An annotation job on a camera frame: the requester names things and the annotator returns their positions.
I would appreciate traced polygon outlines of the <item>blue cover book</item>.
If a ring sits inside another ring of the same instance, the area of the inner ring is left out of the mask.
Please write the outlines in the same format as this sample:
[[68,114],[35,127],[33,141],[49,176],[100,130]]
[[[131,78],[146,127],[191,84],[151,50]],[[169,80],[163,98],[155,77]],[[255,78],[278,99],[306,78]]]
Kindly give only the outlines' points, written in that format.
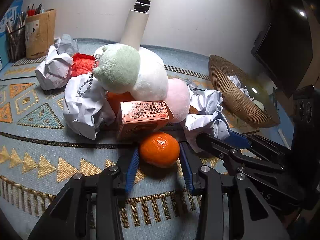
[[20,16],[23,11],[22,4],[23,0],[14,0],[1,18],[1,69],[12,62],[9,56],[7,32],[11,33],[22,27],[20,25]]

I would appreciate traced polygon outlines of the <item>white paper ball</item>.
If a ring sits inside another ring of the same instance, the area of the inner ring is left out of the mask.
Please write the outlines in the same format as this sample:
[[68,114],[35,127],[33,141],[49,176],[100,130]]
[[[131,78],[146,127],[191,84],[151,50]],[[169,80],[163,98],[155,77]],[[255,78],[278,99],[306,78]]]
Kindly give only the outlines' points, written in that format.
[[236,87],[238,87],[251,101],[254,100],[254,97],[250,97],[249,95],[249,92],[247,89],[243,88],[242,87],[242,84],[240,82],[240,80],[238,79],[238,77],[235,75],[235,76],[229,76],[228,77],[232,83],[234,83],[236,85]]

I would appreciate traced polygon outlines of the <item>brown cardboard pen holder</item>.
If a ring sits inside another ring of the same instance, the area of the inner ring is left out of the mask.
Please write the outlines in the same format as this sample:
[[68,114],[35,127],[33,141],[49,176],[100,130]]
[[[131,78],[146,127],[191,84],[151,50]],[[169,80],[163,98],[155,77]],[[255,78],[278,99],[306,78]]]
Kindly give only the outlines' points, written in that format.
[[28,59],[38,59],[48,54],[54,44],[56,9],[27,16],[25,24],[25,48]]

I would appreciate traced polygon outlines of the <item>amber ribbed glass bowl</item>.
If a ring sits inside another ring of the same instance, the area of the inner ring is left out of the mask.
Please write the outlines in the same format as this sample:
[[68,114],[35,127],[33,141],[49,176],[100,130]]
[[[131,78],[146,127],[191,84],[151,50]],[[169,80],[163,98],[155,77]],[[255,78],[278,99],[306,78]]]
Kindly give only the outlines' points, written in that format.
[[[209,77],[215,89],[223,96],[223,103],[241,120],[254,127],[273,127],[280,124],[278,111],[267,92],[244,71],[230,61],[217,55],[210,55],[208,62]],[[237,76],[242,87],[250,97],[260,101],[265,110],[260,110],[232,81],[229,76]]]

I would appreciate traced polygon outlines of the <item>red crumpled cloth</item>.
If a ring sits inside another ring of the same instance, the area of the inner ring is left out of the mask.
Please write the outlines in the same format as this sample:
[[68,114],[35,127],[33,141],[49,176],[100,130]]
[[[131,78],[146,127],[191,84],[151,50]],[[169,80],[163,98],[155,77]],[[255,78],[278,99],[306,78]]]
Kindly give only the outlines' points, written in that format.
[[71,77],[87,74],[92,71],[95,64],[95,57],[81,53],[75,53],[72,56],[73,64],[71,66]]

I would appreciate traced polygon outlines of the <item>black mesh pen holder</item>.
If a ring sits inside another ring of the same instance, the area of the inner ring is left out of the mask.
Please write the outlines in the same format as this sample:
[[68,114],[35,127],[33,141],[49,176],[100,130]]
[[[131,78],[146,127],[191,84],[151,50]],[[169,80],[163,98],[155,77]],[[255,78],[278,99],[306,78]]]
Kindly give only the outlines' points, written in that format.
[[12,62],[16,62],[26,57],[25,48],[25,26],[8,33],[7,40],[9,43],[9,56]]

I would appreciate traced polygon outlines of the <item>green white pink plush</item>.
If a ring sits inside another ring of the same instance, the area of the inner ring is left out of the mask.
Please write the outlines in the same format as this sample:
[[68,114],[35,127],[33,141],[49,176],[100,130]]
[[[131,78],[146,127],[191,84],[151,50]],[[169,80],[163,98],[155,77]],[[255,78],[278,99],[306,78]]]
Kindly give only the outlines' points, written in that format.
[[182,122],[189,113],[189,89],[178,78],[168,78],[163,60],[153,51],[139,48],[140,69],[130,94],[137,101],[165,101],[174,118],[172,123]]

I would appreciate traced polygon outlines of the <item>patterned blue woven mat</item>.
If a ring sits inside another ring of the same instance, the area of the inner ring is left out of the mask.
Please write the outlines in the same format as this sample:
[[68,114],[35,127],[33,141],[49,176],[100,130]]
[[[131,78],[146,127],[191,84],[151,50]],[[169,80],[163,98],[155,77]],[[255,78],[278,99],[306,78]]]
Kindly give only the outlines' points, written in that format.
[[[1,70],[1,211],[22,239],[73,174],[97,174],[126,151],[114,126],[102,127],[95,140],[69,129],[65,90],[43,90],[38,65],[23,60]],[[179,164],[159,172],[141,164],[120,210],[124,238],[194,239],[200,205]]]

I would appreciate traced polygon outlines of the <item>white desk lamp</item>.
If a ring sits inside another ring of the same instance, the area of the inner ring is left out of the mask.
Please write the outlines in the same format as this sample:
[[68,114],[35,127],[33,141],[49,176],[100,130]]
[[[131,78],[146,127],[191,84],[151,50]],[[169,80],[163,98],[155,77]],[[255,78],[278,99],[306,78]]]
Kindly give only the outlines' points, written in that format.
[[136,0],[129,11],[120,43],[139,50],[149,18],[151,0]]

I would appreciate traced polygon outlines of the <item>small green plush keychain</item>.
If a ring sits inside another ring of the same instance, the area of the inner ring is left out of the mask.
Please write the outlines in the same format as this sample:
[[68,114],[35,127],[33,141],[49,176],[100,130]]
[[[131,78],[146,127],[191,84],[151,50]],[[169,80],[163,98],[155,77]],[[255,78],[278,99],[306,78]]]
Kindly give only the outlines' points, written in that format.
[[262,110],[262,111],[265,110],[264,105],[263,105],[260,101],[258,101],[258,100],[253,100],[253,103],[254,103],[260,110]]

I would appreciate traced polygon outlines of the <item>orange printed carton box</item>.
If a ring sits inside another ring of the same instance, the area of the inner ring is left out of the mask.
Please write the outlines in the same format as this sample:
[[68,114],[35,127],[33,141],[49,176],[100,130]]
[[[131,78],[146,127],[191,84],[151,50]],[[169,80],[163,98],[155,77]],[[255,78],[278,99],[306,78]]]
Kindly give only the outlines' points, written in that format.
[[121,102],[117,115],[117,140],[144,137],[159,130],[173,118],[165,101]]

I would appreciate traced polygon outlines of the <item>orange tangerine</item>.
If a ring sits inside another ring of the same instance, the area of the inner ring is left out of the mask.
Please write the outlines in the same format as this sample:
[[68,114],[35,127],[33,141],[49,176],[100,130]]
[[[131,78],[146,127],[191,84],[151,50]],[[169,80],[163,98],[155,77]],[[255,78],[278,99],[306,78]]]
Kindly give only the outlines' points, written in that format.
[[168,133],[154,132],[141,141],[139,155],[148,164],[168,168],[179,158],[180,146]]

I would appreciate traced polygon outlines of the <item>black wall television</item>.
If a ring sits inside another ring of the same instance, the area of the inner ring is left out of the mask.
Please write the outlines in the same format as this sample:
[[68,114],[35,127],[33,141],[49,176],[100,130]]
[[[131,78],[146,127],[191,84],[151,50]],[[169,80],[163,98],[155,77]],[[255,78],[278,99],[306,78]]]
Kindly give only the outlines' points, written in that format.
[[270,22],[252,55],[287,97],[319,79],[319,22],[303,0],[269,0]]

